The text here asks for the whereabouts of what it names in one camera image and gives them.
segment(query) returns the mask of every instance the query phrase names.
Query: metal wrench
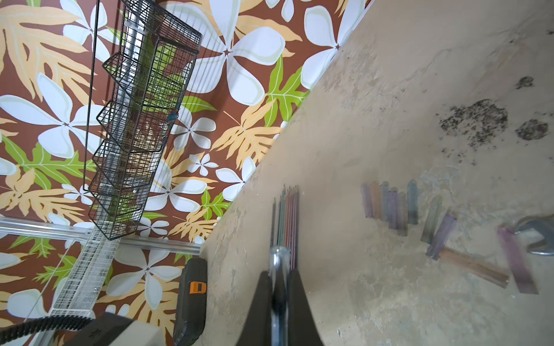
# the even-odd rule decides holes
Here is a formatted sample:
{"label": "metal wrench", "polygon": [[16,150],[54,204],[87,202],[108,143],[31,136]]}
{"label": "metal wrench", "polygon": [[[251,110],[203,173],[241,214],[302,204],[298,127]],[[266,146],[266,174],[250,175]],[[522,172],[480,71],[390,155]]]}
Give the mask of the metal wrench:
{"label": "metal wrench", "polygon": [[515,234],[529,231],[539,232],[544,239],[527,246],[527,252],[539,256],[554,256],[554,215],[546,217],[528,216],[521,219],[516,227]]}

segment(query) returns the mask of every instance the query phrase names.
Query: metal rail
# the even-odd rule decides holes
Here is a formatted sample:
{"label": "metal rail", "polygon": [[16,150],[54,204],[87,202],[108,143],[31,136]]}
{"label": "metal rail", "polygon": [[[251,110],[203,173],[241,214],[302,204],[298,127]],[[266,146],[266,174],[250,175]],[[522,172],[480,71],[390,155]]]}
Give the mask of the metal rail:
{"label": "metal rail", "polygon": [[[0,231],[13,235],[85,242],[92,229],[0,217]],[[145,250],[168,250],[193,256],[200,254],[200,245],[179,240],[128,235],[121,238],[121,244],[138,246]]]}

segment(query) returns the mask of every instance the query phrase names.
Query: wire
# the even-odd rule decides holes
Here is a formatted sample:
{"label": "wire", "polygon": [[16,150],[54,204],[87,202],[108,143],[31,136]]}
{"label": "wire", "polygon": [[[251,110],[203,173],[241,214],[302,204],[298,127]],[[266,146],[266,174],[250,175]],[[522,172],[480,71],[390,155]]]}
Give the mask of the wire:
{"label": "wire", "polygon": [[96,64],[96,41],[98,40],[98,15],[100,13],[100,0],[96,0],[96,17],[94,19],[94,35],[93,35],[93,63],[90,69],[90,87],[89,87],[89,108],[86,111],[86,133],[85,133],[85,159],[83,168],[83,190],[89,191],[86,186],[86,152],[89,150],[89,123],[90,123],[90,106],[93,102],[93,81],[94,81],[94,65]]}
{"label": "wire", "polygon": [[92,321],[92,318],[83,316],[46,316],[32,319],[0,330],[0,345],[46,330],[81,330]]}
{"label": "wire", "polygon": [[58,265],[56,266],[56,268],[54,269],[54,271],[52,272],[52,275],[50,276],[50,278],[48,279],[48,281],[46,282],[46,285],[44,285],[44,287],[42,288],[42,291],[40,292],[40,295],[39,295],[39,298],[37,299],[37,301],[35,302],[35,304],[33,305],[33,307],[29,310],[29,313],[27,314],[27,317],[25,317],[25,320],[23,320],[23,322],[27,321],[27,319],[29,318],[29,316],[31,315],[31,313],[33,312],[34,310],[34,307],[37,306],[37,303],[38,301],[42,298],[42,294],[44,293],[44,290],[46,290],[46,288],[48,287],[48,284],[50,283],[50,280],[52,280],[52,278],[54,277],[54,273],[56,273],[56,271],[58,270],[58,267],[60,266],[60,264],[63,262],[64,258],[65,258],[65,255],[67,255],[69,249],[71,248],[71,246],[68,246],[67,249],[65,249],[65,253],[64,255],[60,258],[60,261],[58,262]]}

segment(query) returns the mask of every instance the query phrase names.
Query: wooden stick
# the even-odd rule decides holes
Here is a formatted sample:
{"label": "wooden stick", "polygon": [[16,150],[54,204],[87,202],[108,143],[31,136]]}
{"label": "wooden stick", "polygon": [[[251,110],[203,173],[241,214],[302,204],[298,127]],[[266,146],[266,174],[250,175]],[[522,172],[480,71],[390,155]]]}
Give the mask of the wooden stick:
{"label": "wooden stick", "polygon": [[508,286],[510,276],[505,270],[502,270],[491,263],[476,260],[469,255],[445,247],[440,253],[439,258],[463,270],[477,275],[489,282],[494,283],[502,288]]}

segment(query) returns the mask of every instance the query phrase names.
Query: wire basket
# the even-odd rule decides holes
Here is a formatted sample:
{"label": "wire basket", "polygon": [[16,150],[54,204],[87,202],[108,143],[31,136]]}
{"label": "wire basket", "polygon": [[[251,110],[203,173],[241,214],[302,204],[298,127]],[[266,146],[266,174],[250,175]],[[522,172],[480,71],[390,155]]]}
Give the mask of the wire basket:
{"label": "wire basket", "polygon": [[112,99],[100,111],[96,119],[106,133],[122,149],[130,152],[158,152],[167,141],[175,120],[164,112],[140,113],[132,100],[121,102],[114,88]]}
{"label": "wire basket", "polygon": [[89,186],[89,216],[110,240],[136,231],[202,39],[151,0],[122,3],[119,51],[103,64],[115,84],[96,117],[106,138]]}

